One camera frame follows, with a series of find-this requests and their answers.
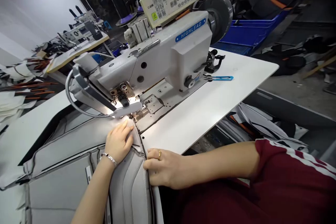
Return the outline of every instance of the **background sewing machine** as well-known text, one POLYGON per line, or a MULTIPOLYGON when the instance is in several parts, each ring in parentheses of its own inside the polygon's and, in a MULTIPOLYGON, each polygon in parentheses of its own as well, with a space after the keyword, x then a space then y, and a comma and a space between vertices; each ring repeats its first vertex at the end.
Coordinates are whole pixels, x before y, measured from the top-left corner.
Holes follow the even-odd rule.
POLYGON ((102 67, 90 54, 74 60, 65 84, 72 105, 76 107, 69 89, 77 100, 105 115, 81 111, 84 114, 129 114, 141 132, 204 85, 204 69, 214 69, 215 56, 209 46, 227 32, 232 6, 229 0, 206 0, 199 11, 175 20, 195 1, 140 0, 153 34, 147 28, 138 30, 148 39, 143 36, 141 43, 102 67), (155 33, 163 23, 166 26, 155 33))
POLYGON ((78 6, 76 6, 76 9, 79 12, 79 16, 69 9, 76 21, 75 24, 69 24, 71 30, 64 31, 62 35, 58 34, 62 41, 68 46, 71 44, 73 46, 73 44, 78 45, 84 40, 100 39, 101 33, 97 29, 97 25, 101 24, 103 20, 100 20, 92 10, 83 13, 78 6))

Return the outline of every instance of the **blue scissors handle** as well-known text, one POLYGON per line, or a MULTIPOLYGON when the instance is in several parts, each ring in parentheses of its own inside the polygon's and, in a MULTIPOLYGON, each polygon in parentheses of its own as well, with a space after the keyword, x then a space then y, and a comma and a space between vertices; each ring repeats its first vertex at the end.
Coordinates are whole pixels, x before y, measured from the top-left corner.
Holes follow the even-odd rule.
POLYGON ((205 78, 207 81, 232 81, 233 76, 209 76, 205 78))

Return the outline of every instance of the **maroon sleeve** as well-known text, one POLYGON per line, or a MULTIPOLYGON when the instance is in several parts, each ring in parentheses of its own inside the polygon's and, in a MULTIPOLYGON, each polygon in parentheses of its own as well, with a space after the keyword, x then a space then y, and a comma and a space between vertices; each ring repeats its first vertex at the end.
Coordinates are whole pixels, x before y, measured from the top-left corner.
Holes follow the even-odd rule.
POLYGON ((307 153, 268 139, 260 155, 251 200, 269 216, 289 223, 336 223, 336 169, 307 153))

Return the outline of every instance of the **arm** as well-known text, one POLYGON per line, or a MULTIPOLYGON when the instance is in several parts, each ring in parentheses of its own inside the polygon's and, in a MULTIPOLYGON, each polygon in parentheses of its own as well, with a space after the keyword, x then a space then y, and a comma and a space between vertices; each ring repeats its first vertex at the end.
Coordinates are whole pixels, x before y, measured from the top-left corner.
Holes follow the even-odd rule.
MULTIPOLYGON (((126 127, 127 120, 111 130, 106 137, 105 153, 108 153, 117 163, 120 163, 129 152, 133 137, 125 141, 132 127, 126 127)), ((92 179, 76 210, 71 224, 103 223, 107 194, 110 180, 115 169, 114 163, 103 156, 93 173, 92 179)))
POLYGON ((193 156, 181 156, 168 150, 149 149, 144 169, 150 173, 153 186, 164 185, 182 189, 207 181, 227 178, 252 178, 256 173, 259 154, 255 142, 234 143, 193 156))

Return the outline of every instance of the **silver bracelet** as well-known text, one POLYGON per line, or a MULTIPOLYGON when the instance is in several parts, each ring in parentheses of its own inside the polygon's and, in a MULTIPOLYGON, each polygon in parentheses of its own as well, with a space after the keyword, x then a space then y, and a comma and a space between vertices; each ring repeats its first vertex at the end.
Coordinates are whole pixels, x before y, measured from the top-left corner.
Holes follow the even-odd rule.
POLYGON ((103 155, 108 157, 114 163, 114 166, 117 167, 118 163, 117 163, 117 161, 114 160, 113 157, 111 157, 108 153, 103 153, 101 156, 103 156, 103 155))

